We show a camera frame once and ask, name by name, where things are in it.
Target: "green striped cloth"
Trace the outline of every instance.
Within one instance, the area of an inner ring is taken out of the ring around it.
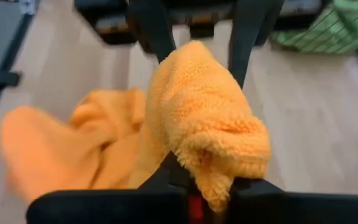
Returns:
[[[308,30],[274,32],[271,41],[299,52],[354,52],[358,49],[358,0],[334,0]]]

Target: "floor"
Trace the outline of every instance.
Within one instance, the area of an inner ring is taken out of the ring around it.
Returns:
[[[205,41],[226,64],[230,24]],[[174,30],[178,45],[185,28]],[[136,45],[108,47],[73,12],[71,0],[44,0],[14,70],[19,87],[0,99],[7,110],[34,105],[67,120],[76,102],[95,88],[147,89],[156,59]],[[296,192],[358,194],[358,57],[252,53],[244,93],[268,126],[274,158],[267,179]],[[0,223],[24,223],[25,205],[8,191],[0,160]]]

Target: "microfiber towel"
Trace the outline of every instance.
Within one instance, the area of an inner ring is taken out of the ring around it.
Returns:
[[[197,41],[172,52],[139,90],[94,91],[68,124],[23,107],[2,121],[1,154],[28,202],[61,189],[136,189],[172,151],[215,212],[235,177],[267,171],[267,130],[231,74]]]

